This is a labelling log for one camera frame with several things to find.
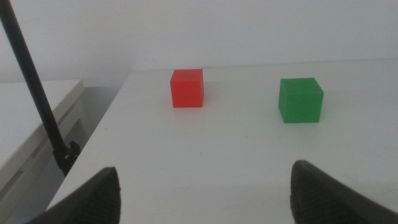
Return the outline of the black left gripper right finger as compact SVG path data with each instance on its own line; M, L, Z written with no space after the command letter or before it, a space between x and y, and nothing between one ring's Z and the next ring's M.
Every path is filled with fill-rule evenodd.
M305 160L290 178L290 209L295 223L397 224L397 213L368 199Z

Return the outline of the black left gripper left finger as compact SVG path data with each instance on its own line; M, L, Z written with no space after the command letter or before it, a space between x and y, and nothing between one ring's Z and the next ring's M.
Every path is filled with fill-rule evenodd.
M28 224L118 224L121 189L115 167L105 167Z

